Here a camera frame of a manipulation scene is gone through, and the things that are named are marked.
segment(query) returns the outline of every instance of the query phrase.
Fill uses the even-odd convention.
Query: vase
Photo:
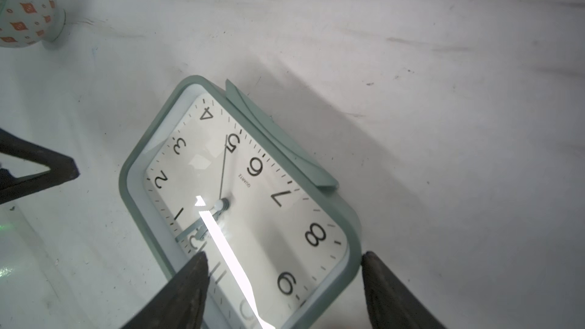
[[[53,42],[65,25],[57,0],[0,0],[0,47]]]

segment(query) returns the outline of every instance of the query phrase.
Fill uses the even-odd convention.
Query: white surface
[[[60,3],[57,45],[0,49],[1,127],[81,171],[2,206],[3,328],[117,328],[163,286],[118,174],[192,74],[315,152],[449,328],[582,327],[585,0]],[[367,327],[360,280],[315,328]]]

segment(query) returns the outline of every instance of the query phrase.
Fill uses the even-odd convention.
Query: square clock
[[[167,278],[209,265],[204,326],[308,328],[357,274],[337,181],[230,81],[190,76],[123,165],[122,199]]]

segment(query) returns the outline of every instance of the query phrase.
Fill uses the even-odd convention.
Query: clock face
[[[209,93],[164,142],[144,187],[183,251],[207,254],[208,294],[232,328],[282,327],[346,253],[342,229]],[[208,210],[254,303],[201,219]]]

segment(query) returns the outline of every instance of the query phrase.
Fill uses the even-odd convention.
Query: clock center cap
[[[217,212],[223,212],[229,208],[229,201],[227,198],[217,200],[214,204],[214,208]]]

